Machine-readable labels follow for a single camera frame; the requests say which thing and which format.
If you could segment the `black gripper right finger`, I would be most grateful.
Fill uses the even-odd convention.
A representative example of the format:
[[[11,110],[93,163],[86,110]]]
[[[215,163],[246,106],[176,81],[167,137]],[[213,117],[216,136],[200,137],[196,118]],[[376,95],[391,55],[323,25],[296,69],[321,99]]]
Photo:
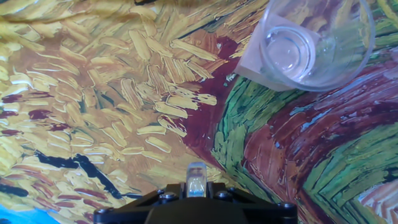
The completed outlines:
[[[271,203],[241,189],[216,182],[207,183],[207,196],[240,208],[249,223],[298,223],[298,208],[292,202]]]

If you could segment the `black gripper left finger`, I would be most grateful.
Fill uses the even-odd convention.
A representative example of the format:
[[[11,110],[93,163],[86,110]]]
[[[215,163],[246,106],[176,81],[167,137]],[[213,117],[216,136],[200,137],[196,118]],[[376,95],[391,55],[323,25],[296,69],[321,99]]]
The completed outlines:
[[[168,184],[122,207],[101,207],[93,212],[94,224],[144,224],[150,212],[160,205],[184,198],[184,183]]]

